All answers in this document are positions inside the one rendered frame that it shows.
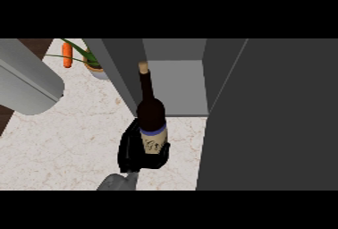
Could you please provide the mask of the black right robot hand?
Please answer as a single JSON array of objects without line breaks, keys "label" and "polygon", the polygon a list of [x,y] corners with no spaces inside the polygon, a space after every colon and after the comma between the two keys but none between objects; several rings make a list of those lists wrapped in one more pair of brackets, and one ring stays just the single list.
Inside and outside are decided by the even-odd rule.
[{"label": "black right robot hand", "polygon": [[133,120],[120,140],[118,165],[123,173],[139,173],[145,169],[159,169],[168,162],[170,143],[164,144],[158,154],[145,153],[137,119]]}]

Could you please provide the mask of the dark wine bottle with cork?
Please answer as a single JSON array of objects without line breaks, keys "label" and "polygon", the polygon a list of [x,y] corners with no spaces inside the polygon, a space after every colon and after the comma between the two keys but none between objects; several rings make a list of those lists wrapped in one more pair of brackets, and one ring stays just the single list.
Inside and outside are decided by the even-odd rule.
[{"label": "dark wine bottle with cork", "polygon": [[165,107],[155,98],[148,62],[139,63],[143,100],[137,106],[137,120],[146,154],[158,154],[168,142]]}]

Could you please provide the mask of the grey open cabinet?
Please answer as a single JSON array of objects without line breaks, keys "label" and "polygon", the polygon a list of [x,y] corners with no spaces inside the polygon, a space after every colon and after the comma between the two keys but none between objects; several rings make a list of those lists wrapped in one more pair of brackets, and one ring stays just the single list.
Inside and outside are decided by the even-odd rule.
[{"label": "grey open cabinet", "polygon": [[84,43],[131,111],[142,101],[137,63],[146,61],[167,116],[208,116],[244,51],[244,38],[87,38]]}]

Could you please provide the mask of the dark grey cabinet door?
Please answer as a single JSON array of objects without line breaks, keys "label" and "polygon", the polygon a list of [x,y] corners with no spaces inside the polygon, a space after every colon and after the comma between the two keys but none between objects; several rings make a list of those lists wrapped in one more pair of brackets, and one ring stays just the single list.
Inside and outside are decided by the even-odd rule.
[{"label": "dark grey cabinet door", "polygon": [[251,39],[207,119],[199,190],[338,189],[338,39]]}]

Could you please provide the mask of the green potted plant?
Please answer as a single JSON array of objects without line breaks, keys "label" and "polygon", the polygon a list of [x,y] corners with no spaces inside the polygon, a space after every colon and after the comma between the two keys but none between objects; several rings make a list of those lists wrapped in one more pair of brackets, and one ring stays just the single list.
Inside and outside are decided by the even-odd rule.
[{"label": "green potted plant", "polygon": [[[68,39],[62,38],[63,43],[69,43],[72,46],[72,62],[81,62],[84,64],[86,69],[89,70],[90,74],[96,77],[96,79],[108,81],[109,78],[106,76],[106,72],[103,70],[103,67],[97,61],[97,58],[94,57],[94,53],[90,50],[89,47],[81,48],[74,42],[71,42]],[[62,55],[62,46],[61,46],[61,54],[52,55],[52,57],[61,57],[63,60]]]}]

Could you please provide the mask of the orange carrot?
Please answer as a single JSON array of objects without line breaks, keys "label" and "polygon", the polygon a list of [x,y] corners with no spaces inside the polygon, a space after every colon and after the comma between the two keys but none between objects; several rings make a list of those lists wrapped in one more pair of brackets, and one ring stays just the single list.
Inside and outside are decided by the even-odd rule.
[{"label": "orange carrot", "polygon": [[66,42],[62,45],[62,55],[63,55],[63,67],[69,68],[72,65],[72,46]]}]

